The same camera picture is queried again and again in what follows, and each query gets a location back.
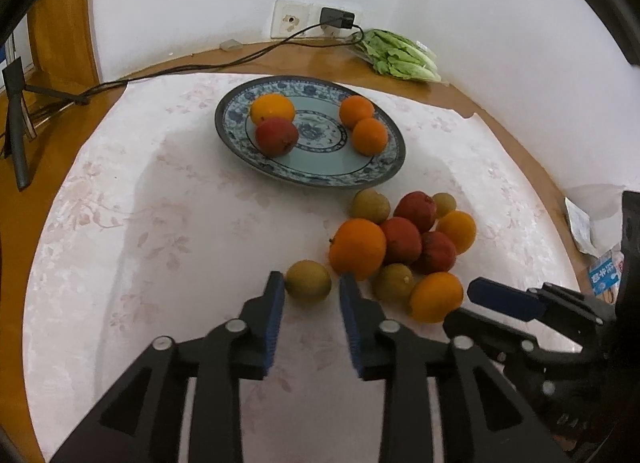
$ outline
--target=wooden table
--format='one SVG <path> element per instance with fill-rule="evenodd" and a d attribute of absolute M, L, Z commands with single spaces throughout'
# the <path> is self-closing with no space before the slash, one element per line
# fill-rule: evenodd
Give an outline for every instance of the wooden table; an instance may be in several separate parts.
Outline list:
<path fill-rule="evenodd" d="M 263 45 L 247 46 L 238 52 L 206 52 L 198 56 L 181 58 L 161 67 L 177 64 L 228 62 L 245 53 L 258 50 Z M 149 71 L 161 69 L 157 66 Z M 355 58 L 347 50 L 313 50 L 309 48 L 282 47 L 249 65 L 229 69 L 234 72 L 259 72 L 269 74 L 300 74 L 346 82 L 401 95 L 423 103 L 451 108 L 462 116 L 478 113 L 491 128 L 505 150 L 537 191 L 558 228 L 578 276 L 581 289 L 588 288 L 585 264 L 575 250 L 570 233 L 562 216 L 562 194 L 540 165 L 509 135 L 491 116 L 477 104 L 466 98 L 454 87 L 403 82 L 375 75 L 369 66 Z M 2 302 L 0 306 L 0 423 L 9 436 L 30 460 L 41 458 L 33 437 L 33 430 L 24 398 L 22 381 L 22 308 L 24 291 L 30 272 L 33 254 L 40 231 L 53 197 L 57 193 L 76 153 L 91 135 L 108 109 L 122 94 L 122 90 L 105 93 L 93 99 L 89 107 L 73 107 L 52 120 L 40 130 L 40 136 L 28 144 L 28 160 L 37 167 L 33 183 L 25 192 L 18 193 L 10 161 L 0 164 L 0 188 L 4 198 L 0 201 L 0 230 L 2 233 Z"/>

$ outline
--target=plate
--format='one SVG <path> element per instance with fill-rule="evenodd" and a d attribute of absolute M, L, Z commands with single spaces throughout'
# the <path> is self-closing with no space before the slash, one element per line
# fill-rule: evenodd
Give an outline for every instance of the plate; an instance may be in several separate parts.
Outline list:
<path fill-rule="evenodd" d="M 296 107 L 300 138 L 285 156 L 267 158 L 256 146 L 249 107 L 260 95 L 281 93 Z M 349 88 L 299 76 L 263 77 L 225 95 L 216 108 L 216 130 L 233 153 L 261 172 L 313 187 L 367 188 L 386 182 L 402 167 L 404 139 L 393 120 L 375 104 L 374 118 L 386 125 L 389 142 L 376 156 L 362 156 L 351 145 L 351 132 L 338 118 Z"/>

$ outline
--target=green leafy vegetable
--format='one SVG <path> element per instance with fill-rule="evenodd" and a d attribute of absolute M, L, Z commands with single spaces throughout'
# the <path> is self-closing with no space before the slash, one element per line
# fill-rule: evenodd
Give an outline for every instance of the green leafy vegetable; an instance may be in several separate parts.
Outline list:
<path fill-rule="evenodd" d="M 364 40 L 355 47 L 381 75 L 425 82 L 442 80 L 431 50 L 393 32 L 367 30 Z"/>

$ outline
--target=yellow-green fruit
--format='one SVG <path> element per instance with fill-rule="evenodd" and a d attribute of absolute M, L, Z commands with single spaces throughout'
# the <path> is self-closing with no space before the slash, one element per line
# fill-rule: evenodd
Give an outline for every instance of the yellow-green fruit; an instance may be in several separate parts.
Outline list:
<path fill-rule="evenodd" d="M 315 261 L 298 261 L 291 265 L 284 277 L 287 293 L 305 303 L 326 298 L 331 291 L 329 271 Z"/>
<path fill-rule="evenodd" d="M 352 218 L 362 218 L 380 225 L 391 213 L 389 200 L 375 189 L 366 188 L 358 192 L 351 202 L 349 215 Z"/>
<path fill-rule="evenodd" d="M 371 283 L 371 289 L 376 298 L 388 303 L 408 302 L 414 286 L 414 275 L 411 269 L 400 263 L 382 268 Z"/>
<path fill-rule="evenodd" d="M 456 199 L 448 192 L 438 192 L 433 196 L 433 201 L 436 202 L 436 206 L 438 207 L 436 210 L 437 219 L 445 217 L 458 206 Z"/>

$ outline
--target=white outlet plate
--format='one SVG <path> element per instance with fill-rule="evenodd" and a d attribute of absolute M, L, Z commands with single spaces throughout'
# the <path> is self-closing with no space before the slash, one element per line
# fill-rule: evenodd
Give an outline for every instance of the white outlet plate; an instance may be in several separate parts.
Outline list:
<path fill-rule="evenodd" d="M 271 39 L 292 36 L 308 26 L 309 7 L 306 3 L 276 1 L 271 20 Z"/>
<path fill-rule="evenodd" d="M 320 22 L 320 12 L 324 6 L 311 5 L 308 3 L 298 3 L 294 1 L 276 1 L 273 9 L 273 19 L 271 20 L 271 39 L 284 39 L 299 32 L 307 26 Z M 341 6 L 332 6 L 340 10 L 348 10 L 355 15 L 355 24 L 360 24 L 362 12 L 351 10 Z M 347 37 L 353 33 L 353 29 L 334 28 L 332 26 L 318 26 L 304 34 L 303 37 Z"/>

